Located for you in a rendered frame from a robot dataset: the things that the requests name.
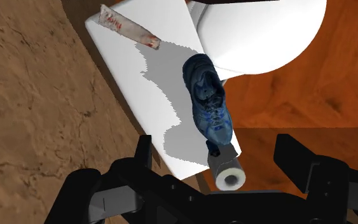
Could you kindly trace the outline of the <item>white toilet paper roll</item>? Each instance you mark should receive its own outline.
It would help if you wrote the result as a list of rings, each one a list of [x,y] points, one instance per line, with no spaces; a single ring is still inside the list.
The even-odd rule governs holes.
[[[220,146],[209,153],[207,162],[216,187],[221,191],[234,191],[243,186],[245,172],[238,161],[238,153],[232,144]]]

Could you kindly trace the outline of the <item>blue sneaker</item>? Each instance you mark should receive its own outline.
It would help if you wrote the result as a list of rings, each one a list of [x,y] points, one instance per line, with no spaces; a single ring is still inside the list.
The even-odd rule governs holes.
[[[203,53],[191,56],[182,67],[182,76],[196,128],[216,145],[230,144],[233,125],[226,107],[226,92],[210,58]]]

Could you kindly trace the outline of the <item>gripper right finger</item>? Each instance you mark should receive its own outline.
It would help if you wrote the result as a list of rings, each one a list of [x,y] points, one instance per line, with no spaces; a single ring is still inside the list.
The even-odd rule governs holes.
[[[306,224],[347,224],[358,216],[358,171],[336,158],[316,155],[289,134],[278,134],[273,160],[306,198]]]

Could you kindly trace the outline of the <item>white and red tube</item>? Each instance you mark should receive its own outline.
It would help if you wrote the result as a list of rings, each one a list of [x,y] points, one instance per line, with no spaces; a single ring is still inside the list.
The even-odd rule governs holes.
[[[98,24],[135,42],[158,50],[161,39],[136,22],[124,17],[105,4],[100,6]]]

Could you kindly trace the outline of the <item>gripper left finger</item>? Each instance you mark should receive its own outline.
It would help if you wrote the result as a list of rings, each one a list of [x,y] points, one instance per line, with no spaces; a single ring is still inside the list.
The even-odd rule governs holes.
[[[128,224],[208,224],[205,195],[152,171],[150,145],[150,135],[140,136],[135,155],[114,161],[105,174],[68,174],[44,224],[104,224],[117,215]]]

